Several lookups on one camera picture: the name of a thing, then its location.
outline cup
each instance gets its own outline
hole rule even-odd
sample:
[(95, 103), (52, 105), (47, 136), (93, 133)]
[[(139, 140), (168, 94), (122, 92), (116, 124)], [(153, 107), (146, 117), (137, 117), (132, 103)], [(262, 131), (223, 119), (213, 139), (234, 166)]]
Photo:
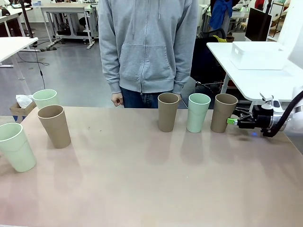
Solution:
[(210, 129), (217, 133), (223, 133), (227, 127), (227, 118), (230, 118), (238, 99), (229, 94), (218, 94), (214, 102), (214, 112)]
[(158, 96), (159, 129), (170, 132), (174, 129), (179, 97), (173, 93), (163, 93)]
[(38, 111), (38, 118), (55, 148), (65, 148), (71, 143), (65, 112), (60, 105), (49, 105)]
[(195, 93), (189, 96), (187, 130), (192, 133), (198, 133), (202, 130), (209, 104), (210, 97), (204, 94)]
[(8, 123), (0, 126), (0, 150), (17, 172), (25, 172), (36, 164), (23, 126)]
[(33, 100), (35, 101), (38, 109), (42, 109), (48, 105), (59, 105), (57, 92), (51, 89), (45, 89), (37, 91), (33, 94)]

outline chair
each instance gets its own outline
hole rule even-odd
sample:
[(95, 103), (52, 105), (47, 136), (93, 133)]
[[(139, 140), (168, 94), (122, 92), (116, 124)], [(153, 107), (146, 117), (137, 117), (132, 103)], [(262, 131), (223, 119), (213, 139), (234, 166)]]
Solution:
[(226, 38), (226, 34), (222, 28), (210, 32), (201, 32), (198, 35), (195, 42), (190, 76), (196, 81), (195, 87), (204, 86), (212, 92), (218, 92), (221, 90), (221, 84), (225, 78), (225, 71), (206, 46), (207, 43), (218, 42), (218, 40), (211, 35), (217, 35), (223, 39)]

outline hand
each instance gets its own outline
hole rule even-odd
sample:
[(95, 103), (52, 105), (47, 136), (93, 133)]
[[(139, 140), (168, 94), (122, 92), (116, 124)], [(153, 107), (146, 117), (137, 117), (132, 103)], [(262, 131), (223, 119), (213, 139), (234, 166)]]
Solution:
[(115, 106), (123, 105), (123, 96), (122, 93), (117, 93), (112, 95), (112, 102)]
[(179, 97), (179, 102), (180, 102), (182, 100), (181, 94), (175, 94), (175, 95), (177, 95)]

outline gray hoodie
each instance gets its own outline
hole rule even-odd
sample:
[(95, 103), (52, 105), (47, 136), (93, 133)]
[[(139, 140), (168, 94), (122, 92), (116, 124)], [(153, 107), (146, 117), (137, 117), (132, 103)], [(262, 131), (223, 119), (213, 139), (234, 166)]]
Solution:
[(112, 93), (179, 94), (189, 78), (197, 0), (99, 0), (103, 74)]

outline light green cup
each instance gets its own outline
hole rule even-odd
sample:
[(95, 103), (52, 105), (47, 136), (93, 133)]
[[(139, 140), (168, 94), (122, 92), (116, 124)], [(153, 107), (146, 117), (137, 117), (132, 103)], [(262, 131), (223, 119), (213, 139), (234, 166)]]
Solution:
[(36, 164), (21, 124), (8, 123), (0, 126), (0, 151), (17, 172), (30, 170)]
[(189, 96), (187, 130), (198, 133), (202, 130), (209, 104), (210, 97), (204, 94), (195, 93)]
[(42, 109), (43, 107), (46, 107), (48, 105), (59, 105), (57, 92), (51, 89), (35, 92), (33, 94), (33, 100), (38, 106), (38, 109)]

